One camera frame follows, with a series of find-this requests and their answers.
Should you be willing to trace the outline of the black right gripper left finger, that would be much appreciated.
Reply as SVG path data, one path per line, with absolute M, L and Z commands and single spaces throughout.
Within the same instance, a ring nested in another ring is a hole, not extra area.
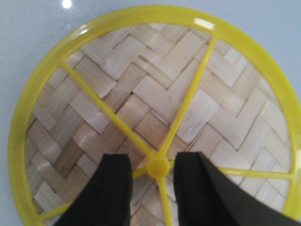
M 128 226 L 131 162 L 126 154 L 104 154 L 95 173 L 56 222 L 57 226 Z

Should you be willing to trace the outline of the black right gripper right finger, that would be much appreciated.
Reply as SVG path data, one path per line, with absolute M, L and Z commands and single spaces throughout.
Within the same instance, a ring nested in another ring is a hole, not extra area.
M 179 152 L 174 193 L 181 226 L 299 226 L 240 189 L 201 152 Z

